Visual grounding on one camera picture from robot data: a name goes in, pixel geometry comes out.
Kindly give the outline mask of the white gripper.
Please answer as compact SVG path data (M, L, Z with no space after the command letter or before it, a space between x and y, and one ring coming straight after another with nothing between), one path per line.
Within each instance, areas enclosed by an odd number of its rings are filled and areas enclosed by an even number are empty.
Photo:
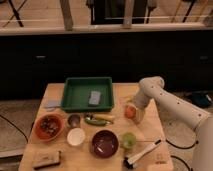
M133 118L133 121L136 124L140 124L141 121L143 120L144 115L145 115L145 110L144 109L148 106L149 101L150 101L150 98L147 95L145 95L143 92L138 92L133 97L134 105L137 108L139 108L139 109L136 109L135 116Z

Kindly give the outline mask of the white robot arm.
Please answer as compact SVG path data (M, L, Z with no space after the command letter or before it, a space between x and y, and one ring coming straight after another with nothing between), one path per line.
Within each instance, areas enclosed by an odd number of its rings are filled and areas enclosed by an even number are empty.
M196 134L192 171L213 171L213 114L164 90L162 77L146 77L139 81L133 104L144 110L151 99L184 122Z

